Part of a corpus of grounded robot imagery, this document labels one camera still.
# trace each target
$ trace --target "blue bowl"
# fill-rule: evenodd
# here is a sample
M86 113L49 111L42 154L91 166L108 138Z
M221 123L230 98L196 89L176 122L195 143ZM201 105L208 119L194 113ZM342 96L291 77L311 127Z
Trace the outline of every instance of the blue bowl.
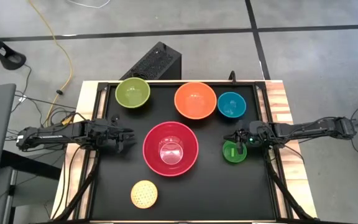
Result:
M218 99L218 109L228 118L238 118L246 112L247 103L240 94L225 92Z

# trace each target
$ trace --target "bowl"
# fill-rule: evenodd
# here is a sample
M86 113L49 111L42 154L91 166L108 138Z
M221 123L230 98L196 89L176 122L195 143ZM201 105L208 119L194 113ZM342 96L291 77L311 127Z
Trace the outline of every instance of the bowl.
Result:
M196 162L198 141L194 132L179 122L167 121L152 128L143 142L143 157L154 172L174 177Z
M175 106L187 118L203 119L215 110L216 95L205 83L189 82L175 93Z
M116 100L125 108L138 108L150 97L149 84L141 78L127 78L116 88Z
M246 112L247 103L240 94L225 92L218 99L218 109L228 118L238 118Z
M222 151L223 157L229 162L233 162L233 163L241 162L247 157L247 148L244 143L242 143L242 148L243 148L242 154L239 154L236 144L231 141L226 141L223 144L223 151Z

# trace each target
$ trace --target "yellow cable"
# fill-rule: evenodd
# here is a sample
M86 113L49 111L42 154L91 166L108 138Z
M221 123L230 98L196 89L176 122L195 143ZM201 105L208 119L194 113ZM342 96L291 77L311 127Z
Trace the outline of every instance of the yellow cable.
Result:
M73 77L73 63L71 62L71 59L70 57L68 56L68 53L66 52L66 50L57 42L56 38L55 38L55 34L53 33L53 30L52 28L50 28L47 20L44 18L44 16L41 14L40 11L38 11L38 9L36 8L36 6L32 3L32 0L29 0L29 3L30 5L33 7L33 9L37 12L37 14L41 17L41 19L43 20L43 22L45 23L45 25L47 25L50 33L52 34L52 37L53 37L53 41L55 41L55 44L60 47L60 49L65 53L66 57L67 57L67 60L68 62L70 63L70 76L68 77L66 83L60 88L60 91L63 91L63 89L68 85L68 83L70 82L71 78ZM55 96L55 99L52 101L52 103L56 103L57 101L57 98L59 97L59 94L56 94ZM48 111L48 114L47 114L47 124L46 126L48 126L48 119L49 119L49 116L50 116L50 112L52 111L53 109L53 105L50 105L50 108L49 108L49 111Z

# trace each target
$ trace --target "black table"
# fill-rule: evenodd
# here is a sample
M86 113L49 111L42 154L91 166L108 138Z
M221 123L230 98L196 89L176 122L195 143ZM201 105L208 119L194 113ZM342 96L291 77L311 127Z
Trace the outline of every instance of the black table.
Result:
M118 105L110 84L104 117L118 114L123 127L134 129L135 144L124 156L101 151L99 172L91 201L92 220L274 220L271 188L260 151L248 152L240 164L223 159L223 136L234 132L238 119L227 119L216 110L199 121L180 115L173 104L176 89L183 83L150 83L151 96L136 110ZM247 102L245 123L261 119L255 85L208 83L216 96L226 91L241 94ZM179 177L162 177L143 160L142 143L151 128L164 121L178 121L190 127L200 145L194 167ZM136 208L130 199L132 186L151 180L158 188L156 204L146 210Z

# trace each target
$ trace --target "concrete floor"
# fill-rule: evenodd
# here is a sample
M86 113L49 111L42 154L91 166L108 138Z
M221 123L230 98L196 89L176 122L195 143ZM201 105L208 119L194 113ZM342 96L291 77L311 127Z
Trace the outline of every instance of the concrete floor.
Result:
M34 3L58 35L250 27L243 0L112 0L102 9L62 0ZM258 27L358 24L358 0L251 3ZM27 1L0 0L0 37L37 35L49 33ZM296 123L323 116L350 117L358 107L358 30L267 32L260 38L271 78L284 80ZM239 79L263 79L251 33L64 40L60 43L73 61L74 78L59 103L75 106L83 80L120 78L158 41L183 54L183 79L226 79L231 70ZM6 44L25 54L33 68L27 95L52 101L68 77L68 63L60 49L49 40ZM22 90L26 75L25 67L7 71L0 64L0 84L16 83ZM39 106L45 117L49 106ZM12 114L9 127L37 126L38 120L34 105L26 102ZM358 135L354 142L358 147ZM20 153L13 144L5 149ZM358 153L350 142L317 139L304 143L301 150L318 216L358 223ZM43 204L53 196L57 183L43 179L32 183L35 188L48 186L43 189L45 196L37 205L18 209L16 223L47 220ZM29 201L37 200L32 196Z

